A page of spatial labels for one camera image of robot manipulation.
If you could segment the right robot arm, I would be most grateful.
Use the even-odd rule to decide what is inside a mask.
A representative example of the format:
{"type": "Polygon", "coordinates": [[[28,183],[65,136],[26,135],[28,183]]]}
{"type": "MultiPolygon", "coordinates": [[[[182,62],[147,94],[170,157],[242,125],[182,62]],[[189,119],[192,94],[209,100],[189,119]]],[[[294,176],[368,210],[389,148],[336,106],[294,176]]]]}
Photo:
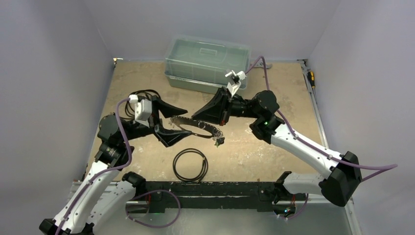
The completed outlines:
{"type": "Polygon", "coordinates": [[[260,91],[252,99],[244,99],[237,94],[231,97],[225,88],[219,88],[191,118],[220,126],[230,117],[254,118],[250,129],[257,139],[288,151],[317,171],[304,175],[291,172],[281,177],[275,185],[278,198],[287,199],[297,193],[317,194],[336,206],[345,206],[362,182],[358,157],[350,151],[341,154],[326,149],[306,138],[277,117],[278,110],[272,91],[260,91]]]}

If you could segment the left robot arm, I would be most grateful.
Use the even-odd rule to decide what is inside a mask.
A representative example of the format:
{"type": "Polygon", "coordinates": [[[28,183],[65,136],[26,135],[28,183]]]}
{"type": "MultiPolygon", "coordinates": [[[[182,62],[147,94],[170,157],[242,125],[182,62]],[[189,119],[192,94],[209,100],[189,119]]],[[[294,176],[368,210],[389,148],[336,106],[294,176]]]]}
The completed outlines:
{"type": "Polygon", "coordinates": [[[116,110],[101,119],[97,134],[101,145],[89,172],[62,210],[41,222],[39,229],[43,234],[92,235],[118,207],[153,194],[147,189],[146,179],[134,172],[124,174],[116,188],[105,193],[113,179],[132,162],[134,148],[130,140],[153,135],[170,147],[190,135],[188,131],[163,127],[161,117],[180,116],[187,111],[157,96],[131,95],[118,102],[122,104],[134,104],[134,117],[127,120],[116,110]]]}

